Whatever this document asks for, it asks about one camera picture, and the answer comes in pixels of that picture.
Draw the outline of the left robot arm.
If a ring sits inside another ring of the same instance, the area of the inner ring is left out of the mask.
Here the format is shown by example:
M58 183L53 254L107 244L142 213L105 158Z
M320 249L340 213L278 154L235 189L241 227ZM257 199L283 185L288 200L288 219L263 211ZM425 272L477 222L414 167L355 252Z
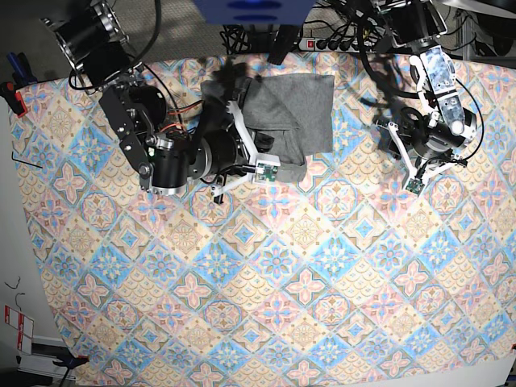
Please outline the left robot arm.
M413 92L390 85L372 69L365 47L365 32L372 21L381 27L395 48L410 48ZM368 75L388 94L419 100L422 109L403 106L396 121L380 119L376 125L389 133L385 151L406 166L403 189L420 195L431 179L455 165L467 167L471 155L462 151L472 142L482 143L485 122L480 111L462 106L451 57L436 41L447 26L430 1L373 1L357 24L361 62Z

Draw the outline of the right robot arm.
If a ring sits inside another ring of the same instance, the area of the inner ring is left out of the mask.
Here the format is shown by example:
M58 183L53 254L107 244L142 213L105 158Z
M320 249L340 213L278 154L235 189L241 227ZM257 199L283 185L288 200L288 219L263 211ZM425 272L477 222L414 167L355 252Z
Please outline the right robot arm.
M137 77L143 57L127 51L128 36L108 2L68 6L43 21L71 65L69 85L101 94L100 106L142 190L172 196L200 180L221 203L238 185L277 179L281 162L271 153L273 139L244 122L245 64L227 61L215 73L216 93L201 100L198 125L188 131L169 122L181 115L171 93Z

